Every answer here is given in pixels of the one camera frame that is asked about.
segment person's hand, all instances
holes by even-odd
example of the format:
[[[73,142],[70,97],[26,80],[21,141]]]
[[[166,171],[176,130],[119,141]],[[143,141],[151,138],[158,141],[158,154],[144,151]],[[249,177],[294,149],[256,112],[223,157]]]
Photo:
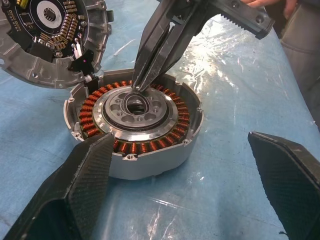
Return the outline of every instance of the person's hand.
[[[279,2],[280,0],[242,0],[252,8],[258,8],[266,5],[271,5]],[[297,0],[286,0],[283,15],[286,19],[290,18],[296,8]]]

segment circuit board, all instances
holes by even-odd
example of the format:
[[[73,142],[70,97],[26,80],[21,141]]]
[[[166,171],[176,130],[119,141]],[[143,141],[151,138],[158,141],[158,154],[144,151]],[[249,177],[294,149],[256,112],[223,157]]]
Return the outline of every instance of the circuit board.
[[[27,53],[48,62],[73,55],[76,41],[82,46],[86,18],[75,1],[2,1],[11,31],[8,35]]]

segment gray clothing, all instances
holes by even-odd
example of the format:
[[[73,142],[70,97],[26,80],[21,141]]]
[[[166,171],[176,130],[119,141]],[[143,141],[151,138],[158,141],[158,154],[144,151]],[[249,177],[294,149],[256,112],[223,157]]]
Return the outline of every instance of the gray clothing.
[[[305,103],[320,127],[320,7],[300,4],[281,44]]]

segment copper coil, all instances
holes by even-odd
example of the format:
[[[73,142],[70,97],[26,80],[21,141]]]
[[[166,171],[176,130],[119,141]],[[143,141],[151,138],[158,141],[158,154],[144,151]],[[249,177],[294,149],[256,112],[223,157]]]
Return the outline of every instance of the copper coil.
[[[168,93],[170,93],[170,90],[167,88],[167,89],[165,89],[165,90],[163,91],[163,93],[164,93],[164,94],[168,94]]]
[[[130,153],[131,154],[138,154],[137,144],[135,142],[133,142],[131,144]]]
[[[124,142],[120,145],[118,153],[127,154],[128,143]]]
[[[188,116],[180,116],[178,121],[189,122],[190,118]]]
[[[185,103],[184,103],[183,101],[178,101],[178,102],[175,103],[175,105],[176,105],[177,107],[179,107],[179,106],[185,105]]]
[[[157,147],[157,144],[155,141],[151,141],[150,142],[150,149],[151,151],[157,151],[158,150],[158,147]]]
[[[177,132],[177,133],[179,133],[179,134],[182,134],[182,135],[185,135],[185,133],[186,133],[186,130],[183,129],[183,128],[181,128],[181,127],[175,127],[175,128],[173,129],[173,131],[175,131],[175,132]]]
[[[105,94],[106,92],[108,92],[108,89],[106,89],[105,87],[100,87],[99,91],[103,94]]]
[[[180,111],[178,114],[179,114],[179,116],[186,116],[186,117],[190,116],[189,112],[187,112],[187,111]]]
[[[79,117],[80,118],[91,117],[91,115],[92,115],[91,111],[82,111],[82,112],[80,112]]]
[[[94,91],[92,95],[95,95],[96,97],[100,98],[103,94],[100,91]]]
[[[86,99],[86,100],[84,100],[84,104],[85,105],[89,105],[89,106],[94,106],[95,105],[95,102],[94,101],[91,101],[91,100],[88,100],[88,99]]]
[[[81,107],[81,112],[87,112],[87,111],[92,111],[94,108],[92,106],[88,106],[88,105],[82,105]]]
[[[120,87],[121,87],[118,82],[115,82],[113,85],[114,85],[116,88],[120,88]]]
[[[117,151],[118,146],[119,146],[119,141],[116,139],[116,140],[114,141],[114,144],[113,144],[113,151],[114,151],[114,152]]]
[[[179,96],[172,98],[172,101],[178,102],[181,101],[181,98]]]
[[[80,124],[86,124],[90,122],[94,122],[91,116],[80,118]]]
[[[176,133],[176,132],[171,132],[170,136],[172,136],[177,141],[179,141],[182,138],[182,136],[180,134]]]
[[[111,84],[108,84],[107,86],[105,86],[105,88],[108,89],[108,90],[114,89],[114,87]]]
[[[173,144],[176,142],[176,141],[175,141],[172,137],[170,137],[170,136],[165,136],[164,139],[165,139],[168,143],[170,143],[171,145],[173,145]]]
[[[98,128],[92,128],[92,129],[86,131],[86,134],[87,134],[87,136],[90,138],[90,137],[98,134],[99,132],[100,132],[100,131],[99,131]]]
[[[94,95],[90,95],[88,97],[89,100],[93,101],[93,102],[96,102],[99,98],[97,96],[94,96]]]
[[[188,111],[188,108],[186,106],[180,106],[177,109],[179,112]]]
[[[164,88],[165,88],[164,86],[158,85],[155,89],[162,91]]]
[[[93,122],[85,123],[82,125],[83,130],[93,129],[95,124]]]
[[[164,149],[168,146],[164,140],[158,140],[158,145],[161,149]]]
[[[189,124],[187,122],[184,121],[178,121],[178,123],[176,124],[179,127],[183,127],[185,129],[188,129]]]
[[[170,98],[174,98],[174,97],[176,97],[177,95],[176,95],[175,92],[172,92],[172,93],[168,94],[168,96],[169,96]]]
[[[145,154],[148,152],[148,146],[145,143],[140,143],[140,153]]]
[[[120,82],[120,84],[121,84],[121,86],[128,86],[128,83],[127,83],[127,81],[122,81],[122,82]]]

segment textured black pad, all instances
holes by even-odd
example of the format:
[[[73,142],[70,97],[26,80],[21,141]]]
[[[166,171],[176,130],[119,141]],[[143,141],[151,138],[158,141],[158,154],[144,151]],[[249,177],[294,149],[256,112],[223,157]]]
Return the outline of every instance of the textured black pad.
[[[290,240],[320,239],[320,163],[300,144],[251,132],[261,181]]]
[[[108,133],[78,144],[43,182],[4,239],[90,239],[107,192],[114,141]]]

